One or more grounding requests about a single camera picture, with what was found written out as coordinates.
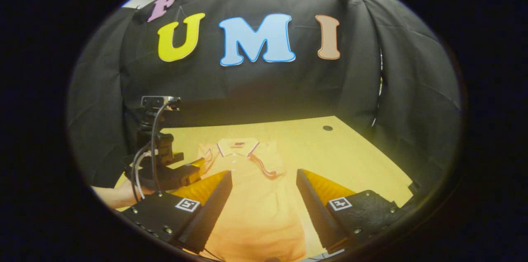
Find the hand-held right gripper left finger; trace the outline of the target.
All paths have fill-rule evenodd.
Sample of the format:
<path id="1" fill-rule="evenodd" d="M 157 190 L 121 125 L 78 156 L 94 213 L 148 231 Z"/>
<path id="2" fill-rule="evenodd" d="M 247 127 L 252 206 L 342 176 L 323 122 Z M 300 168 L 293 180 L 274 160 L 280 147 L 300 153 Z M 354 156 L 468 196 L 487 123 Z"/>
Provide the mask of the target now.
<path id="1" fill-rule="evenodd" d="M 232 187 L 232 172 L 224 170 L 176 192 L 146 196 L 122 214 L 154 238 L 200 254 Z"/>

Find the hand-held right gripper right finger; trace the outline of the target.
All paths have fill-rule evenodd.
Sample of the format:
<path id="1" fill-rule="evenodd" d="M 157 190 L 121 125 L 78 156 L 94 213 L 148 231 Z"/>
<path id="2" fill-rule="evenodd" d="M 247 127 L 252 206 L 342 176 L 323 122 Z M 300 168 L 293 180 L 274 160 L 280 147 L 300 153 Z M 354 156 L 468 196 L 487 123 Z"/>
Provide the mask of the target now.
<path id="1" fill-rule="evenodd" d="M 371 189 L 356 193 L 306 169 L 297 170 L 296 185 L 330 254 L 367 243 L 408 212 Z"/>

